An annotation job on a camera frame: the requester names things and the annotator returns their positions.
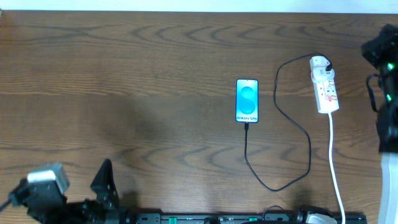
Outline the blue Galaxy smartphone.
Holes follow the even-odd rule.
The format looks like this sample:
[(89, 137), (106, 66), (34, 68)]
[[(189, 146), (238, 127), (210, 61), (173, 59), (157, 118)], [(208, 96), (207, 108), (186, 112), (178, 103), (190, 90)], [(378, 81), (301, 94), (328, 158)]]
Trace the blue Galaxy smartphone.
[(236, 122), (259, 121), (259, 82), (255, 79), (236, 80)]

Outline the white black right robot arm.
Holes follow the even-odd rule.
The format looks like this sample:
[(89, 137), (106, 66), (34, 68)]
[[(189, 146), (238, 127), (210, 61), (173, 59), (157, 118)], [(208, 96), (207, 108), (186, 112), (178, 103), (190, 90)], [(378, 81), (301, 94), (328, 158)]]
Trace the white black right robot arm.
[[(397, 224), (397, 27), (385, 25), (379, 35), (361, 46), (362, 56), (377, 69), (366, 79), (381, 155), (382, 195), (378, 223)], [(369, 82), (377, 79), (384, 102), (376, 106)]]

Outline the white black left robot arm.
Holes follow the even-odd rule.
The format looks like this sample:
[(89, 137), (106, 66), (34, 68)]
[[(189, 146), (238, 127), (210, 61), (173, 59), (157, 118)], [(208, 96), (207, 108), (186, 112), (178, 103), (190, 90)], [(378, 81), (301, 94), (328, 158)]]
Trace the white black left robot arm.
[(112, 163), (105, 159), (90, 189), (94, 200), (67, 202), (69, 181), (61, 163), (46, 164), (27, 175), (27, 214), (40, 223), (135, 223), (136, 217), (120, 206)]

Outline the white USB charger adapter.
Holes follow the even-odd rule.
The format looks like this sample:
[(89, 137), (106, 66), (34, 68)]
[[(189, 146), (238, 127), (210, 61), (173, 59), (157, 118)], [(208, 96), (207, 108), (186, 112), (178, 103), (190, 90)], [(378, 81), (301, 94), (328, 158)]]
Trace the white USB charger adapter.
[(311, 79), (314, 83), (324, 83), (332, 81), (335, 77), (333, 69), (326, 71), (326, 67), (313, 67), (311, 71)]

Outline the white power strip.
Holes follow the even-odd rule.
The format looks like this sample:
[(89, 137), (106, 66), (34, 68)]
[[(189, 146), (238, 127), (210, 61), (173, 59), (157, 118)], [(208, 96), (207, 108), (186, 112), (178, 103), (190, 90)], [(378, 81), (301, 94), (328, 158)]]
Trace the white power strip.
[[(316, 55), (310, 59), (310, 68), (326, 67), (326, 71), (332, 69), (331, 62), (322, 55)], [(315, 100), (317, 102), (317, 110), (321, 114), (328, 114), (338, 110), (339, 103), (336, 93), (334, 79), (324, 83), (314, 83)]]

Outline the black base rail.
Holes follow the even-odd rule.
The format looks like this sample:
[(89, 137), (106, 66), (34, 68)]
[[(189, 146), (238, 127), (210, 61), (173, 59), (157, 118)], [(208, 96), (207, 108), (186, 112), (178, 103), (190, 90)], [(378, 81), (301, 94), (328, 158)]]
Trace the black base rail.
[(348, 212), (345, 217), (339, 212), (309, 205), (296, 210), (284, 210), (273, 205), (261, 213), (136, 213), (126, 218), (129, 224), (305, 224), (305, 223), (345, 223), (368, 224), (366, 215)]

